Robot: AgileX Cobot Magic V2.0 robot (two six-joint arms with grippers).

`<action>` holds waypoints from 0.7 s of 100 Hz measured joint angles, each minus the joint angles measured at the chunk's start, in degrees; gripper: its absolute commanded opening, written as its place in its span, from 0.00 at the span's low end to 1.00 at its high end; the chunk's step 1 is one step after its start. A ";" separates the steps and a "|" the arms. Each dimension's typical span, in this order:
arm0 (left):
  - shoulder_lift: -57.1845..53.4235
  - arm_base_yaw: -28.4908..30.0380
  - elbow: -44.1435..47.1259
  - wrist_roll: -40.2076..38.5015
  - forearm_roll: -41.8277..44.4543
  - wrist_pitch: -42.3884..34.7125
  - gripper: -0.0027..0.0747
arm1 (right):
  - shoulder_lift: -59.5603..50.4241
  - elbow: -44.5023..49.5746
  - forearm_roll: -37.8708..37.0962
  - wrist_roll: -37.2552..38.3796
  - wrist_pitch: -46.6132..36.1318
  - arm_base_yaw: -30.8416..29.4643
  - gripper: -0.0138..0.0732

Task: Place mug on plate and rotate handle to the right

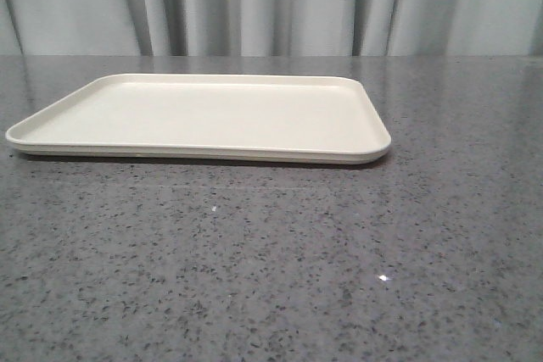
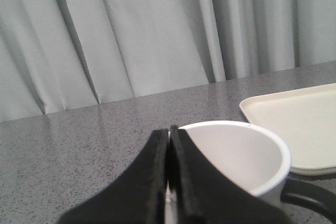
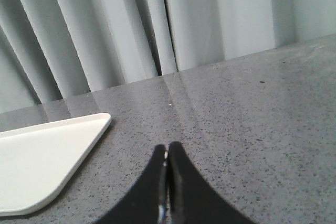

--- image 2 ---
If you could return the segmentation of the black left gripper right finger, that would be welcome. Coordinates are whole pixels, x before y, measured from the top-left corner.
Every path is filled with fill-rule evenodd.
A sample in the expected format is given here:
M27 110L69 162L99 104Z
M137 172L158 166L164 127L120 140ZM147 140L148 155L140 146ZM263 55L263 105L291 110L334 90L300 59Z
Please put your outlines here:
M283 210L225 177L176 125L170 131L169 162L178 223L291 223Z

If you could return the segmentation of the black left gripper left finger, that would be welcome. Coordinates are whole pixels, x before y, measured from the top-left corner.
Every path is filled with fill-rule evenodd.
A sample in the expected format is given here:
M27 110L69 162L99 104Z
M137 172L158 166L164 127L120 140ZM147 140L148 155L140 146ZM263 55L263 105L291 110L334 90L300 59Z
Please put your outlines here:
M58 223L164 223L168 130L154 130L132 164Z

